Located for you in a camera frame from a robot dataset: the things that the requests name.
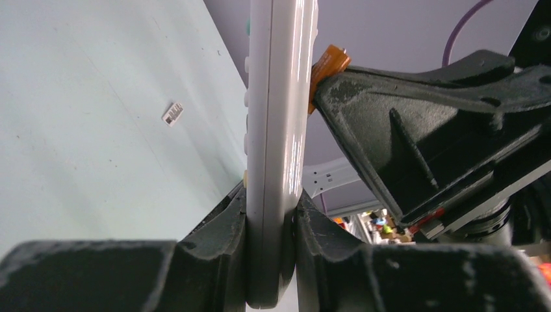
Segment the barcode label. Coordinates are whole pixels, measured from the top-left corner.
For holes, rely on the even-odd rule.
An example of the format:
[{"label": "barcode label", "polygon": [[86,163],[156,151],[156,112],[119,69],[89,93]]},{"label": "barcode label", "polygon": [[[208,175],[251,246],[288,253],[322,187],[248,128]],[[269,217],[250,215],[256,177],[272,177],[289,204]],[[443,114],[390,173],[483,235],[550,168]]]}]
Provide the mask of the barcode label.
[{"label": "barcode label", "polygon": [[174,103],[170,106],[168,111],[164,114],[162,119],[164,122],[166,122],[167,125],[172,127],[178,121],[178,118],[180,118],[180,115],[182,115],[182,112],[184,111],[184,108],[182,107],[182,104],[180,103]]}]

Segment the white remote control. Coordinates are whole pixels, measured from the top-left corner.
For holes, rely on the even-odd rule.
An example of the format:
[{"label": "white remote control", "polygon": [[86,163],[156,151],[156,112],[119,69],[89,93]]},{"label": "white remote control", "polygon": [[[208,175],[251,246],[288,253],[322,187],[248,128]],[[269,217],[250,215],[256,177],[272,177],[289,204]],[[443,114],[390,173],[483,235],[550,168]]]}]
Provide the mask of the white remote control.
[{"label": "white remote control", "polygon": [[247,302],[254,308],[274,307],[287,286],[284,267],[294,268],[290,223],[302,193],[317,19],[317,0],[251,0],[245,145]]}]

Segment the orange tape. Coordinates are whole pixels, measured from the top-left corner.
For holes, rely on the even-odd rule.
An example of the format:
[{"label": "orange tape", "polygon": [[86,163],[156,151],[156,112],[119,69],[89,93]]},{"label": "orange tape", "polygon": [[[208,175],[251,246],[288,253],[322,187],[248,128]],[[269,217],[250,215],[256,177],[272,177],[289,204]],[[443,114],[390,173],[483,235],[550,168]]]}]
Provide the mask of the orange tape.
[{"label": "orange tape", "polygon": [[537,266],[543,274],[543,277],[547,281],[547,284],[551,286],[551,263],[543,263],[542,265]]},{"label": "orange tape", "polygon": [[312,104],[312,100],[314,99],[314,94],[318,88],[318,83],[326,77],[343,72],[350,64],[350,61],[350,57],[346,54],[345,50],[339,49],[332,44],[327,47],[325,53],[314,65],[314,68],[312,68],[308,115],[312,114],[316,109]]}]

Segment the remote control button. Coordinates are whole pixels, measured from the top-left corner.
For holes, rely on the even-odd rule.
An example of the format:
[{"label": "remote control button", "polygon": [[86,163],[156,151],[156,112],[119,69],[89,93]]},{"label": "remote control button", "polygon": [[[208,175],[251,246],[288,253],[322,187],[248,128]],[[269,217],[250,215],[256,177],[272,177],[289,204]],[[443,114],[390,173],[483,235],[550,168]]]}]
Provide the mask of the remote control button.
[{"label": "remote control button", "polygon": [[249,73],[249,57],[245,57],[245,72]]},{"label": "remote control button", "polygon": [[248,135],[247,133],[245,133],[245,137],[243,138],[243,147],[244,147],[244,150],[245,150],[245,155],[247,155],[248,151],[247,151],[247,145],[248,145]]}]

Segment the white bracket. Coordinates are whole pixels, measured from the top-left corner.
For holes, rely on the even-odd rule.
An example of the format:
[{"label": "white bracket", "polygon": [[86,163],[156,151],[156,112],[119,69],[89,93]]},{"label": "white bracket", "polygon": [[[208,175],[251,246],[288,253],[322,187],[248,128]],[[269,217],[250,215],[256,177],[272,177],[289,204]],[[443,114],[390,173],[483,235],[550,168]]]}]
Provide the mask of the white bracket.
[{"label": "white bracket", "polygon": [[360,177],[345,157],[334,161],[304,166],[302,170],[302,186],[310,197],[359,181]]}]

